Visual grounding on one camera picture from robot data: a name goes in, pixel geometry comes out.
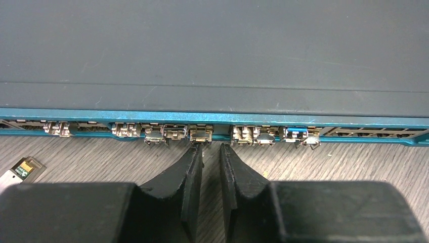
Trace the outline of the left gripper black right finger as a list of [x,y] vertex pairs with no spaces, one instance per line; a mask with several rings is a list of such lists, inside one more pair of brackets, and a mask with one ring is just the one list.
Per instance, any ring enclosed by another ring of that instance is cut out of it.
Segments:
[[226,242],[426,242],[401,193],[377,181],[270,181],[220,147]]

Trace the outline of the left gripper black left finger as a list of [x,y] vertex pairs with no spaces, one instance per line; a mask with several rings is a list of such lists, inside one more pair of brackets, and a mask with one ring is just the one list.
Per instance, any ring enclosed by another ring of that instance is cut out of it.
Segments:
[[196,242],[202,147],[143,185],[33,183],[1,194],[1,242]]

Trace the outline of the small silver transceiver module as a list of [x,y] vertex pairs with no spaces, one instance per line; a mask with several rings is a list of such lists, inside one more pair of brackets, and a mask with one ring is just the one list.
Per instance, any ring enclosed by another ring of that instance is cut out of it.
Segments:
[[1,175],[1,193],[12,185],[35,182],[46,168],[44,164],[32,156],[21,158]]

